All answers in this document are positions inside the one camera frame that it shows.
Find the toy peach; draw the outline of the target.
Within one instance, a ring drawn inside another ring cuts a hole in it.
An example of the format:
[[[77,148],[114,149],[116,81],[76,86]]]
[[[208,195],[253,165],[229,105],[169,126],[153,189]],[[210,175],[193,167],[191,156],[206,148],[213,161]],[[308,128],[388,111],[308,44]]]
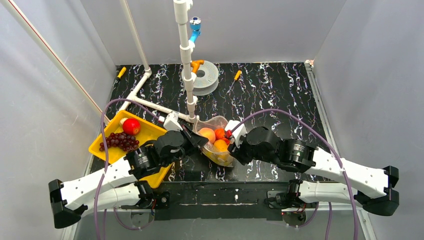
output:
[[[201,136],[207,138],[210,144],[214,144],[214,142],[216,141],[215,131],[211,128],[203,127],[198,131],[198,133]]]

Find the clear polka dot zip bag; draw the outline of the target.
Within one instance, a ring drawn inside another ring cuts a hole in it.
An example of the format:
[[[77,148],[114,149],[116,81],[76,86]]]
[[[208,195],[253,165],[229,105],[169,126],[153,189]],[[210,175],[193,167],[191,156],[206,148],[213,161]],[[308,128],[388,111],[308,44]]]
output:
[[[207,158],[219,166],[233,167],[235,159],[228,151],[230,140],[225,138],[227,124],[228,121],[219,115],[206,121],[197,120],[193,130],[208,139],[208,143],[201,150]]]

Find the toy orange fruit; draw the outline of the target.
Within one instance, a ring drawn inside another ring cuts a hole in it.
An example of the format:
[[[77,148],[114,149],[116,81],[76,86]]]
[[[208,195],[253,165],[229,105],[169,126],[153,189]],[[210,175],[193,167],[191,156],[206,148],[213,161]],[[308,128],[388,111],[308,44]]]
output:
[[[227,145],[227,144],[225,143],[225,141],[223,141],[222,139],[219,139],[219,140],[216,140],[216,141],[213,143],[213,148],[212,148],[212,150],[213,150],[215,153],[225,153],[225,152],[227,152],[227,151],[228,151],[228,146],[229,146],[229,145]]]

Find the orange toy pumpkin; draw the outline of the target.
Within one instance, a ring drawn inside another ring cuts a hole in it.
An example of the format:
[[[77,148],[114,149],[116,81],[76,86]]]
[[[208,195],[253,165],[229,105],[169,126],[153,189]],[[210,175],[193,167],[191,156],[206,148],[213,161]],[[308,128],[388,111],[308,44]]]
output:
[[[226,131],[223,128],[215,129],[214,134],[216,140],[223,140],[226,137]]]

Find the yellow toy mango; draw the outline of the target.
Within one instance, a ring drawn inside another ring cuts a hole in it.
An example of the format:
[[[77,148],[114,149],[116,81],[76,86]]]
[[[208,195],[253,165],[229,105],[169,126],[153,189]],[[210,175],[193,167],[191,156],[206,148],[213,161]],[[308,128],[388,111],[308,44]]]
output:
[[[233,161],[234,158],[232,156],[230,156],[230,154],[228,152],[210,152],[208,150],[205,150],[204,155],[211,160],[212,162],[214,162],[215,164],[222,166],[222,167],[233,167]]]

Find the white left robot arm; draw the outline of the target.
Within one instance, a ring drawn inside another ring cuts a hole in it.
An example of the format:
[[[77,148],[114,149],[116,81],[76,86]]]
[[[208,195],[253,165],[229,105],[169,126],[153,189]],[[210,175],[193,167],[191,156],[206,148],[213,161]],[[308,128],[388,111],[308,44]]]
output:
[[[199,152],[208,142],[208,138],[183,126],[148,140],[107,170],[71,181],[52,180],[48,189],[54,227],[69,227],[98,210],[150,203],[155,195],[144,178]]]

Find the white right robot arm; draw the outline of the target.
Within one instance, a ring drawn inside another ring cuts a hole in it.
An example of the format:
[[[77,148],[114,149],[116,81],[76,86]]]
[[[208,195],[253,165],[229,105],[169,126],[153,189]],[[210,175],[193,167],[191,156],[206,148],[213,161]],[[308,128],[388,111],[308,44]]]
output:
[[[400,205],[394,189],[399,170],[363,166],[336,157],[322,148],[298,139],[281,139],[266,127],[246,131],[244,126],[224,129],[232,140],[229,154],[242,165],[258,160],[276,165],[291,173],[305,173],[330,179],[329,182],[289,181],[287,192],[266,199],[277,208],[294,208],[304,204],[329,202],[351,204],[378,216],[392,216]]]

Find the purple toy grapes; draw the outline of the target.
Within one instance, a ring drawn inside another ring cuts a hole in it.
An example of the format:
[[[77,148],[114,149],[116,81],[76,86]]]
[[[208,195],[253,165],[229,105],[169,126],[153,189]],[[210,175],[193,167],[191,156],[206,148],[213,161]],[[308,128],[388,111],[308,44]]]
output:
[[[133,135],[124,132],[111,133],[105,138],[107,146],[110,148],[119,148],[128,153],[139,148],[140,142]]]

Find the yellow plastic tray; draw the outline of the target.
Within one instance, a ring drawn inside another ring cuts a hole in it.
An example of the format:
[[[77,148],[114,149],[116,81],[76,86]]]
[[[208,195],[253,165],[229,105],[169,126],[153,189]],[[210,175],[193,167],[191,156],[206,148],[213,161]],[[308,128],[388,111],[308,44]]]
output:
[[[110,120],[107,126],[104,128],[104,133],[108,137],[111,133],[121,133],[123,128],[120,124],[120,121],[124,118],[136,119],[140,124],[140,131],[135,136],[136,140],[140,144],[145,143],[148,140],[157,140],[158,137],[165,134],[166,130],[162,127],[159,127],[149,121],[146,121],[126,110],[119,111],[114,118]],[[106,154],[104,151],[100,150],[100,144],[102,142],[102,136],[99,135],[89,146],[88,151],[94,156],[100,158],[101,160],[106,160]],[[174,165],[171,164],[167,167],[162,167],[158,173],[142,178],[143,181],[147,181],[151,188],[156,189],[160,186],[168,171]]]

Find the red toy apple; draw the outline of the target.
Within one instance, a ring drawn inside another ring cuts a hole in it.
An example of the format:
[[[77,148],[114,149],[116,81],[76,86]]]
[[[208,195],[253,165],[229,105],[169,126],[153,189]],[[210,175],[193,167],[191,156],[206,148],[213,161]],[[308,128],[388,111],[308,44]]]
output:
[[[127,135],[136,136],[141,130],[141,125],[135,118],[126,118],[121,125],[123,132]]]

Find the grey filament spool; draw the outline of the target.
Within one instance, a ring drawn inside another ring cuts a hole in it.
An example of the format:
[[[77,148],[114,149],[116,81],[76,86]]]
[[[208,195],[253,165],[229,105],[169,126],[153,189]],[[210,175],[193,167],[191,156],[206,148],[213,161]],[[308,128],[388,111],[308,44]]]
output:
[[[205,96],[216,90],[219,84],[219,70],[215,64],[204,60],[196,73],[196,78],[193,81],[193,96]]]

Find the yellow screwdriver right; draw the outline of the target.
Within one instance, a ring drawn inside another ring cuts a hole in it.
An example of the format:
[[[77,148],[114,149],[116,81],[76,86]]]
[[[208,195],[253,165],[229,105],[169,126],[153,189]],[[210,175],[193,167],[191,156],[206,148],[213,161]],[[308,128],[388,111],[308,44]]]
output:
[[[232,90],[232,88],[233,88],[234,84],[235,84],[235,83],[239,80],[239,78],[240,78],[241,74],[242,74],[242,71],[241,71],[241,70],[238,70],[238,71],[236,72],[236,74],[235,74],[235,76],[234,76],[234,78],[233,78],[233,82],[232,82],[232,84],[230,85],[230,88],[228,89],[228,93]]]

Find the white pvc pipe stand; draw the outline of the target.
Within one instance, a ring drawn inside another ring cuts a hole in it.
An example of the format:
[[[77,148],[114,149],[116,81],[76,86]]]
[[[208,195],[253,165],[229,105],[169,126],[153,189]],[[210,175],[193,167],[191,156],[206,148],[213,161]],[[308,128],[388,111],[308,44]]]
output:
[[[131,36],[134,40],[138,55],[141,59],[142,65],[144,67],[144,75],[142,77],[142,81],[136,87],[135,91],[139,90],[144,82],[149,78],[152,74],[151,68],[148,64],[147,57],[144,53],[143,46],[135,25],[135,21],[132,17],[129,4],[126,0],[121,0],[120,2],[121,8],[123,10],[126,22],[128,23]],[[194,123],[198,118],[195,114],[197,98],[193,94],[194,82],[196,79],[196,74],[193,72],[194,68],[191,67],[192,62],[192,52],[195,47],[195,44],[189,40],[188,37],[188,29],[187,23],[189,21],[188,11],[193,6],[193,2],[191,0],[174,0],[173,8],[175,21],[178,25],[178,34],[179,34],[179,49],[180,49],[180,58],[183,65],[183,83],[184,90],[186,92],[186,107],[188,110],[188,114],[180,114],[178,117],[189,122]]]

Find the aluminium frame rail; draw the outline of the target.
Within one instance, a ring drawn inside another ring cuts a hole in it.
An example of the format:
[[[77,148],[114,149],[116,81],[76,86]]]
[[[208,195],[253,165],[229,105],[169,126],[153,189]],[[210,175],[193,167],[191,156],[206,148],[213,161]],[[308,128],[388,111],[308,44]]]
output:
[[[76,180],[49,184],[59,201],[52,202],[54,225],[64,228],[78,222],[89,212],[137,205],[148,200],[150,207],[159,204],[153,189],[163,181],[175,162],[197,152],[209,152],[213,160],[233,160],[242,165],[257,160],[294,173],[322,175],[330,182],[291,181],[286,193],[269,196],[264,201],[274,209],[303,207],[309,203],[344,203],[366,211],[378,212],[382,199],[390,191],[384,169],[362,166],[341,158],[332,146],[313,147],[302,140],[279,138],[266,127],[246,131],[247,116],[241,121],[222,118],[224,150],[219,150],[207,136],[179,124],[178,119],[200,123],[197,117],[172,111],[151,102],[141,103],[132,91],[122,99],[124,105],[140,106],[148,115],[151,109],[167,113],[155,116],[159,127],[121,108],[103,124],[100,135],[89,152],[104,161],[103,170]]]

